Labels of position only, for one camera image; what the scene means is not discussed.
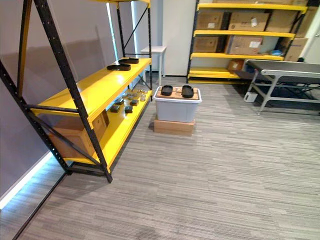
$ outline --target white plastic bin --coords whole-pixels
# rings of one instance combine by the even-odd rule
[[[202,102],[200,90],[198,89],[199,100],[191,100],[157,97],[160,88],[158,86],[153,96],[158,120],[191,123],[198,104]]]

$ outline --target yellow metal shelving unit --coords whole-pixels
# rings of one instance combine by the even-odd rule
[[[119,3],[131,2],[131,0],[95,1],[116,4],[123,58],[126,58],[126,55],[136,55],[125,52],[126,44],[123,38],[120,16]],[[17,85],[9,76],[1,60],[0,78],[26,118],[29,120],[30,124],[33,126],[34,130],[38,133],[39,137],[43,140],[45,145],[68,175],[72,173],[81,173],[94,176],[104,176],[108,182],[111,183],[112,164],[128,135],[139,120],[139,116],[143,113],[149,100],[152,101],[152,75],[150,74],[150,84],[146,84],[149,91],[145,94],[145,101],[139,101],[137,105],[132,106],[132,113],[126,114],[124,111],[124,105],[120,107],[120,111],[118,113],[109,111],[107,113],[109,125],[101,139],[97,138],[93,127],[93,121],[115,100],[117,96],[119,96],[119,94],[129,87],[129,84],[148,66],[150,73],[152,72],[150,0],[139,1],[146,3],[145,11],[143,12],[140,20],[143,18],[145,13],[147,13],[149,53],[141,54],[147,55],[147,58],[139,58],[139,63],[130,64],[130,70],[128,71],[107,70],[105,67],[79,82],[76,82],[68,63],[64,47],[60,41],[55,21],[52,17],[47,0],[33,0],[40,20],[43,23],[42,25],[55,56],[57,66],[60,68],[63,80],[66,84],[66,88],[39,104],[27,104],[22,93],[32,0],[23,0]],[[128,38],[128,42],[133,36],[136,28],[137,26],[135,26],[132,34]],[[130,105],[128,100],[125,100],[125,105]],[[81,147],[77,145],[77,143],[72,142],[70,139],[57,132],[50,124],[40,118],[40,115],[44,114],[80,118],[83,123],[83,128],[89,137],[90,142],[87,144],[92,146],[94,153],[90,155],[84,150],[83,146]],[[57,149],[51,141],[48,133],[57,137],[66,146],[79,153],[79,156],[81,157],[64,158],[64,156],[60,154],[59,149]]]
[[[117,97],[123,90],[151,64],[151,58],[140,58],[138,64],[131,64],[129,71],[112,71],[103,68],[76,83],[85,109],[88,121],[94,119]],[[38,106],[67,108],[76,110],[76,105],[68,88],[39,103]],[[52,114],[77,117],[76,112],[35,109],[35,114]]]
[[[223,79],[238,79],[236,74],[229,72],[224,67],[191,67],[193,58],[224,58],[224,59],[260,59],[260,60],[276,60],[283,61],[284,57],[267,54],[259,55],[235,55],[226,53],[211,53],[211,52],[193,52],[193,42],[196,36],[210,35],[244,35],[244,36],[268,36],[268,37],[283,37],[289,38],[291,41],[295,38],[294,33],[287,32],[268,32],[268,31],[233,31],[233,30],[196,30],[196,19],[200,9],[269,9],[269,10],[288,10],[299,11],[302,16],[306,13],[306,6],[297,5],[280,5],[280,4],[248,4],[248,3],[199,3],[196,1],[196,11],[194,14],[193,35],[190,46],[189,63],[187,69],[186,82],[190,83],[235,83],[234,81],[224,81]],[[221,80],[197,80],[197,78],[221,79]]]
[[[273,55],[235,55],[235,54],[226,54],[218,52],[193,52],[191,54],[192,58],[223,58],[223,59],[262,59],[262,60],[278,60],[283,61],[282,56],[273,56]]]
[[[246,36],[268,36],[295,38],[294,33],[290,32],[272,32],[272,31],[232,31],[232,30],[195,30],[193,36],[199,35],[246,35]]]
[[[307,12],[306,6],[281,5],[281,4],[261,4],[261,3],[199,3],[199,9],[270,9],[270,10],[291,10],[300,11],[302,14]]]

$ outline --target yellow shelf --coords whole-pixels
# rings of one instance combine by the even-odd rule
[[[190,79],[188,81],[190,84],[248,84],[247,81],[216,81],[216,80],[196,80]]]
[[[283,61],[282,56],[273,55],[235,55],[226,53],[216,53],[216,52],[193,52],[191,54],[192,58],[225,58],[225,59],[263,59],[263,60],[278,60]]]
[[[120,151],[139,116],[147,105],[151,94],[152,91],[148,91],[148,93],[145,95],[145,101],[139,100],[138,105],[133,107],[132,113],[125,114],[124,107],[125,105],[129,105],[129,102],[126,100],[125,103],[120,106],[119,112],[107,112],[109,125],[99,143],[108,166],[108,171],[110,171],[110,167],[114,162],[118,152]],[[96,153],[94,153],[92,157],[100,162]],[[64,158],[64,160],[93,164],[87,158]]]
[[[218,9],[277,9],[300,11],[305,14],[308,7],[281,4],[260,4],[260,3],[199,3],[197,9],[218,8]]]
[[[232,31],[232,30],[195,30],[196,35],[250,35],[250,36],[270,36],[270,37],[285,37],[295,38],[294,33],[288,32],[271,32],[271,31]]]
[[[88,121],[91,123],[149,64],[151,58],[140,58],[138,64],[131,64],[130,71],[112,71],[106,67],[80,80],[76,85],[80,92]],[[76,109],[66,88],[39,103],[41,106]],[[32,109],[35,114],[78,116],[78,113],[54,110]]]
[[[239,79],[239,76],[229,72],[224,67],[192,67],[188,78],[222,78],[222,79]]]

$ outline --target white side table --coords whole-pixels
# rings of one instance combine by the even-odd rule
[[[165,77],[165,53],[166,53],[166,46],[152,46],[151,47],[151,53],[152,54],[158,54],[159,55],[159,85],[161,85],[162,76]],[[149,53],[149,47],[145,47],[141,50],[141,53]],[[143,79],[146,80],[146,71],[143,71]]]

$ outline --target baseboard light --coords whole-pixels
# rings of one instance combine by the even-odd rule
[[[46,153],[35,165],[33,165],[14,185],[0,198],[0,210],[27,184],[27,182],[48,162],[53,155]]]

